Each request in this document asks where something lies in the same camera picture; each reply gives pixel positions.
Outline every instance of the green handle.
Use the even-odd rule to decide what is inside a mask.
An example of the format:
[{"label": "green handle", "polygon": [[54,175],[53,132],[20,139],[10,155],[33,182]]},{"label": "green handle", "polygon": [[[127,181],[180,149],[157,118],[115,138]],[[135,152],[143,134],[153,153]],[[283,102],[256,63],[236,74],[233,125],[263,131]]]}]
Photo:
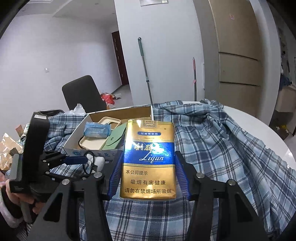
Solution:
[{"label": "green handle", "polygon": [[144,56],[144,52],[143,52],[143,47],[142,47],[141,40],[142,40],[141,38],[138,38],[138,43],[139,43],[139,48],[140,48],[141,56]]}]

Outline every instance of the chair backrest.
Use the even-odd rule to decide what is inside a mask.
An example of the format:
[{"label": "chair backrest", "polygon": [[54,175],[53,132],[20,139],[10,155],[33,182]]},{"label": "chair backrest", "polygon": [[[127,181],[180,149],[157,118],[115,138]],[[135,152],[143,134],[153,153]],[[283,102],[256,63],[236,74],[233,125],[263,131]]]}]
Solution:
[{"label": "chair backrest", "polygon": [[62,91],[70,110],[73,110],[78,103],[82,104],[86,113],[107,109],[106,102],[102,100],[90,75],[65,84]]}]

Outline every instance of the white table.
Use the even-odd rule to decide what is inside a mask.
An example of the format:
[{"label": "white table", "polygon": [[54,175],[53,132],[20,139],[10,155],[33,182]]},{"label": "white table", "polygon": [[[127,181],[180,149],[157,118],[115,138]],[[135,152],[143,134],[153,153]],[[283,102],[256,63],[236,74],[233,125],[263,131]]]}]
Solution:
[{"label": "white table", "polygon": [[[183,103],[194,104],[198,102],[183,101]],[[285,142],[269,126],[257,118],[235,108],[224,106],[224,111],[234,119],[241,128],[262,140],[268,148],[272,149],[279,157],[286,161],[292,169],[296,170],[296,162],[292,152]]]}]

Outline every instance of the open box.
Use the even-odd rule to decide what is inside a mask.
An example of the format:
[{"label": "open box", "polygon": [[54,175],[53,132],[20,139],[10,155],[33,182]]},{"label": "open box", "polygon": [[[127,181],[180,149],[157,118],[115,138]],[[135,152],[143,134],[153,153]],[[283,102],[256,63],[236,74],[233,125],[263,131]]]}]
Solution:
[{"label": "open box", "polygon": [[[83,121],[78,125],[75,131],[63,146],[63,149],[69,156],[82,156],[88,150],[79,147],[78,142],[83,136],[86,122],[99,122],[103,117],[112,117],[120,119],[121,123],[129,119],[154,120],[152,106],[134,106],[118,108],[113,110],[103,110],[87,114]],[[103,156],[105,160],[112,160],[117,150],[91,150],[95,156]]]}]

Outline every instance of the human hand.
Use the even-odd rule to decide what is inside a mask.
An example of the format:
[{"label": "human hand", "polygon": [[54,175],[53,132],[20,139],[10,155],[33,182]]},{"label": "human hand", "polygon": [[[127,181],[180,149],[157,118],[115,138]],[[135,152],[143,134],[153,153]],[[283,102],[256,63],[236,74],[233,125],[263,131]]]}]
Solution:
[{"label": "human hand", "polygon": [[[9,198],[9,200],[20,206],[20,202],[26,202],[29,204],[34,203],[34,198],[30,196],[29,194],[24,194],[24,193],[11,193],[10,192],[10,186],[9,186],[9,179],[5,182],[6,185],[6,193]],[[35,207],[32,209],[34,213],[39,214],[41,212],[42,207],[45,205],[45,203],[42,202],[36,202]]]}]

